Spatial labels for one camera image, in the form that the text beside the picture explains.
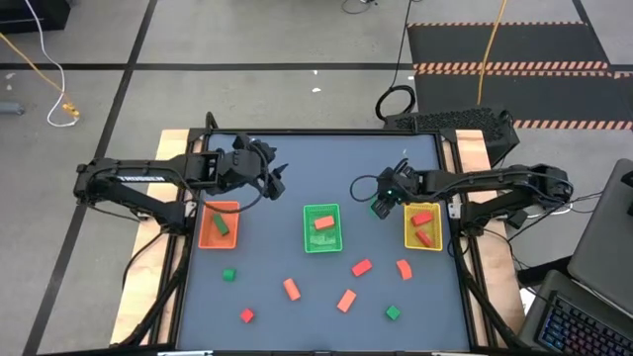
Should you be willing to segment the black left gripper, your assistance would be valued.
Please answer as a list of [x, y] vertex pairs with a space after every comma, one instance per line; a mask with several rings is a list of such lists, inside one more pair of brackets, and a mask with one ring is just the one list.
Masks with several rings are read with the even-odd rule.
[[279, 199], [285, 191], [280, 180], [288, 163], [269, 171], [268, 164], [275, 159], [275, 148], [261, 140], [251, 139], [245, 133], [236, 136], [232, 147], [233, 151], [222, 153], [216, 164], [215, 190], [225, 193], [246, 184], [255, 187], [261, 180], [262, 194], [271, 201]]

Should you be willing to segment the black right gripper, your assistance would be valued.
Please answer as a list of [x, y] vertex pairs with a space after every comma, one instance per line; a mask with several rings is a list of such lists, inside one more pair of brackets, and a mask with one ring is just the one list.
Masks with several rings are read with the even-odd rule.
[[378, 182], [390, 182], [388, 199], [377, 198], [371, 205], [371, 210], [384, 220], [391, 212], [395, 203], [421, 203], [425, 196], [420, 193], [420, 175], [409, 165], [400, 167], [386, 167], [377, 177]]

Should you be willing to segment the yellow plastic basket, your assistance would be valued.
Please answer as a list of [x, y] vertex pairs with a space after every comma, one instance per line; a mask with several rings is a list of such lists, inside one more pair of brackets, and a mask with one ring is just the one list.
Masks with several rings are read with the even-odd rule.
[[[416, 214], [422, 212], [433, 213], [433, 221], [420, 225], [413, 226], [410, 222], [410, 218]], [[443, 249], [443, 230], [441, 221], [441, 206], [437, 203], [418, 203], [405, 205], [405, 248], [416, 250], [428, 250], [428, 251], [441, 251]], [[415, 233], [418, 230], [426, 232], [433, 240], [434, 246], [431, 248], [424, 247]]]

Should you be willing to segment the green plastic basket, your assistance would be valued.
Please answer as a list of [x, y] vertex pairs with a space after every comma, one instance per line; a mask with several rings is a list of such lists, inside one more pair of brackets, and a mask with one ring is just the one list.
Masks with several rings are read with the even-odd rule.
[[[333, 216], [335, 226], [316, 230], [314, 220]], [[306, 205], [303, 208], [304, 249], [306, 253], [330, 253], [343, 250], [342, 224], [338, 204]]]

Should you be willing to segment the orange plastic basket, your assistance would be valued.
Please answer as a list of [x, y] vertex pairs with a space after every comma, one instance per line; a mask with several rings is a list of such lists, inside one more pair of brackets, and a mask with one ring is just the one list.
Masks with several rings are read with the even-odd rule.
[[[216, 201], [212, 202], [212, 205], [225, 211], [237, 210], [239, 208], [239, 202], [235, 201]], [[219, 234], [213, 222], [213, 214], [221, 214], [223, 216], [229, 228], [227, 235], [221, 236]], [[208, 206], [204, 206], [201, 216], [198, 246], [201, 249], [235, 249], [237, 246], [239, 218], [239, 213], [221, 213]]]

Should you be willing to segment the wooden table board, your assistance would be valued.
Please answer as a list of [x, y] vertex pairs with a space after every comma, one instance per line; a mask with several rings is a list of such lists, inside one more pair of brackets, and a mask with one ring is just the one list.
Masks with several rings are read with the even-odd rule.
[[[459, 167], [464, 172], [484, 171], [491, 168], [486, 143], [481, 131], [456, 131]], [[476, 237], [481, 272], [477, 277], [483, 282], [490, 303], [513, 332], [518, 332], [525, 314], [519, 293], [514, 262], [506, 241], [502, 222], [492, 220], [484, 234]]]
[[[187, 150], [189, 130], [162, 131], [155, 158], [166, 160]], [[178, 189], [171, 184], [149, 184], [146, 192], [162, 202], [177, 199]], [[154, 238], [160, 228], [154, 221], [142, 222], [137, 229], [133, 254]], [[121, 343], [141, 322], [156, 296], [166, 287], [169, 277], [177, 269], [184, 246], [183, 236], [161, 235], [141, 254], [129, 270], [123, 288], [121, 302], [110, 340], [111, 345]], [[167, 343], [173, 327], [174, 310], [179, 292], [173, 292], [167, 300], [152, 331], [141, 345]]]

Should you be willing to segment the black perforated box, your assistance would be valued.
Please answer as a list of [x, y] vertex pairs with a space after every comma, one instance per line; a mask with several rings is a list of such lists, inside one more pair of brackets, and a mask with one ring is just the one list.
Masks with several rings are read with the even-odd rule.
[[503, 159], [520, 143], [511, 113], [496, 107], [475, 107], [447, 112], [407, 113], [388, 116], [384, 128], [392, 131], [440, 132], [480, 131], [491, 166]]

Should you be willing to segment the black mat with orange stripes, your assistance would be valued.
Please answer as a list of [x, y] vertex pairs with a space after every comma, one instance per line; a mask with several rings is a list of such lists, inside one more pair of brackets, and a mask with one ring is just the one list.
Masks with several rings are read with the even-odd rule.
[[521, 129], [633, 131], [633, 71], [583, 22], [411, 23], [423, 111], [503, 107]]

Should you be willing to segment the gray laptop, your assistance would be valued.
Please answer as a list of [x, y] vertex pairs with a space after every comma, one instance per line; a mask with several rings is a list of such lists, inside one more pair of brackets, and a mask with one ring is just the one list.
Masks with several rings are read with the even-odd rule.
[[568, 270], [633, 315], [633, 160], [617, 160]]

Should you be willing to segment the black computer keyboard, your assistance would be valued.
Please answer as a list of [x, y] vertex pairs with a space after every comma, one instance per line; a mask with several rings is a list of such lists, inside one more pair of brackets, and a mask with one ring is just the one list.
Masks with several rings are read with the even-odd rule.
[[633, 356], [633, 318], [557, 271], [546, 275], [518, 337], [559, 354]]

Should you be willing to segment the black computer tower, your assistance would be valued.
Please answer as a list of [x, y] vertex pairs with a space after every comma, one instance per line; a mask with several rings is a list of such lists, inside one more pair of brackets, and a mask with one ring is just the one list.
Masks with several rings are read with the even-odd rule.
[[59, 31], [66, 26], [71, 7], [67, 0], [0, 0], [0, 32], [31, 33], [38, 30]]

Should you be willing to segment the black table frame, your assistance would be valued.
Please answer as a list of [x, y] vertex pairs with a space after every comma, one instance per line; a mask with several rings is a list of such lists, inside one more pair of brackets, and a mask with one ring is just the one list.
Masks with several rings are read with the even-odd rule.
[[[501, 345], [455, 260], [446, 251], [405, 248], [402, 209], [380, 220], [348, 192], [357, 181], [359, 193], [368, 195], [366, 175], [402, 157], [422, 169], [459, 167], [456, 131], [257, 130], [254, 136], [288, 163], [285, 193], [241, 216], [235, 249], [190, 246], [170, 331], [177, 350], [395, 355]], [[340, 207], [341, 252], [305, 252], [303, 208], [319, 204]], [[363, 259], [373, 267], [355, 277], [351, 268]], [[411, 267], [409, 280], [401, 278], [400, 259]], [[227, 268], [236, 270], [233, 282], [223, 280]], [[301, 292], [296, 301], [284, 289], [288, 278]], [[336, 306], [347, 289], [357, 297], [341, 312]], [[389, 306], [401, 311], [397, 320], [387, 317]], [[245, 309], [254, 312], [250, 323], [240, 318]]]

